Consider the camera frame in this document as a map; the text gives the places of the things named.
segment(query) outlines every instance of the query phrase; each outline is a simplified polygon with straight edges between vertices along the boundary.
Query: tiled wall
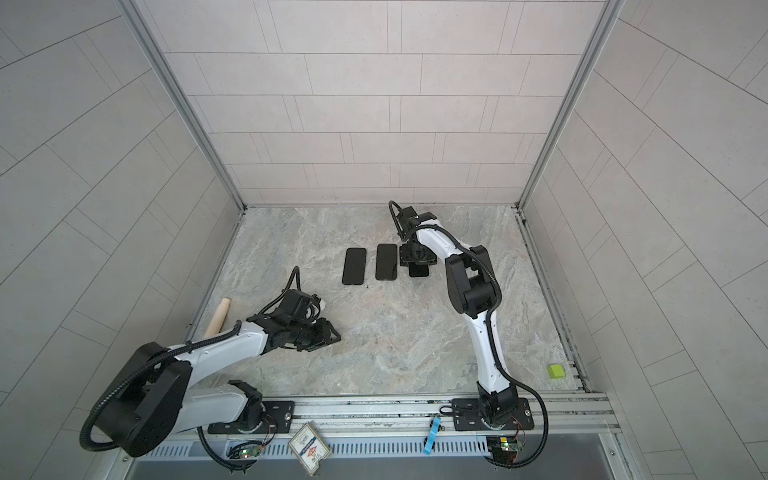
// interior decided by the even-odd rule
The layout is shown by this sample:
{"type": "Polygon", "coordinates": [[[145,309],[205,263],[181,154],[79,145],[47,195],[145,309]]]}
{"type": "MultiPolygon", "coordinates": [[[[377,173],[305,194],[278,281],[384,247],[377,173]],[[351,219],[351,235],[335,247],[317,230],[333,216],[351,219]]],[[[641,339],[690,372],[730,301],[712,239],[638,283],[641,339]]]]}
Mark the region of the tiled wall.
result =
{"type": "Polygon", "coordinates": [[[88,410],[177,343],[238,211],[112,0],[0,2],[0,476],[81,480],[88,410]]]}
{"type": "Polygon", "coordinates": [[[525,210],[647,478],[768,472],[766,31],[628,0],[525,210]]]}
{"type": "Polygon", "coordinates": [[[137,4],[247,204],[517,201],[603,8],[137,4]]]}

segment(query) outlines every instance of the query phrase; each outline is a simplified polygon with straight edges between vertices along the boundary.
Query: yellow-green block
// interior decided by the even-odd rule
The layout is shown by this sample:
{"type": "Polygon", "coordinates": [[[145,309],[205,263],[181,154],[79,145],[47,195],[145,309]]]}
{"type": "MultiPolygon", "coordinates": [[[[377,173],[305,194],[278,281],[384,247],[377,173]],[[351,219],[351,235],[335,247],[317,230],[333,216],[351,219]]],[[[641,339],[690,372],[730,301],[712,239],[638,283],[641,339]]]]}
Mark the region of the yellow-green block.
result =
{"type": "Polygon", "coordinates": [[[563,365],[560,365],[559,363],[551,364],[547,367],[547,371],[549,372],[549,378],[551,379],[565,378],[565,369],[563,368],[563,365]]]}

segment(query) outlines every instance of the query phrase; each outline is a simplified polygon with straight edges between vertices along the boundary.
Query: blue connector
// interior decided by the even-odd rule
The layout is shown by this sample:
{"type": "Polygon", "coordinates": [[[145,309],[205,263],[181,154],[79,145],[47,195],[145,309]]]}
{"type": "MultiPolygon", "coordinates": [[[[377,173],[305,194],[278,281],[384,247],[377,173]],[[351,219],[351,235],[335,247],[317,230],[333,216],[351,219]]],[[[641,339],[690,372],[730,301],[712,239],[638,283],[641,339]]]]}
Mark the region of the blue connector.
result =
{"type": "Polygon", "coordinates": [[[435,439],[437,438],[437,431],[440,430],[440,417],[435,417],[432,420],[432,430],[429,431],[429,436],[427,437],[427,443],[424,445],[424,455],[429,455],[432,453],[432,446],[435,444],[435,439]]]}

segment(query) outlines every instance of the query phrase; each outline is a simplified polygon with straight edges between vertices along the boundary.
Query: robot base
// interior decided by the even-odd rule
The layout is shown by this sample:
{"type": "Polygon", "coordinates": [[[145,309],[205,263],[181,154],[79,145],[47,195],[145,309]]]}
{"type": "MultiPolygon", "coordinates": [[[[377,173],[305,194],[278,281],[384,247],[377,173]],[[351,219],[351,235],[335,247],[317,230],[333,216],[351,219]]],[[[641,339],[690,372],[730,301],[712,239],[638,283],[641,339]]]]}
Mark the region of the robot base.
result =
{"type": "MultiPolygon", "coordinates": [[[[452,399],[451,409],[453,410],[453,427],[457,432],[467,432],[472,430],[517,430],[518,424],[512,420],[501,428],[491,428],[486,425],[480,415],[480,399],[452,399]]],[[[518,408],[513,416],[520,422],[521,430],[532,430],[534,427],[531,408],[528,406],[528,400],[521,398],[518,408]]]]}
{"type": "Polygon", "coordinates": [[[290,423],[293,420],[293,407],[295,406],[293,402],[262,402],[261,405],[264,408],[264,415],[272,417],[274,422],[270,422],[269,419],[262,419],[252,432],[241,432],[234,428],[231,423],[211,423],[208,425],[208,433],[211,435],[250,435],[254,433],[266,435],[267,433],[275,432],[275,427],[277,427],[277,433],[288,433],[290,431],[290,423]]]}

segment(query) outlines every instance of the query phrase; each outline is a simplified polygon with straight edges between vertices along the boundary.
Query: smartphone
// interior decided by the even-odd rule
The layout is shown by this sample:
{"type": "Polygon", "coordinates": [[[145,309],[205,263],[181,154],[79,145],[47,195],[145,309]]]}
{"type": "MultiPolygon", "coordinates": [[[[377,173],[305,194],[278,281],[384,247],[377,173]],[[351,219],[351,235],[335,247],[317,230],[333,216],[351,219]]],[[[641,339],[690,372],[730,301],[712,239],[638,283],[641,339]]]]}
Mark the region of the smartphone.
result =
{"type": "Polygon", "coordinates": [[[429,276],[429,265],[416,265],[415,263],[409,263],[408,275],[411,278],[420,278],[423,276],[429,276]]]}
{"type": "Polygon", "coordinates": [[[397,279],[397,245],[380,243],[376,248],[376,279],[397,279]]]}
{"type": "Polygon", "coordinates": [[[362,285],[366,279],[366,254],[367,251],[364,248],[346,249],[341,283],[344,285],[362,285]]]}

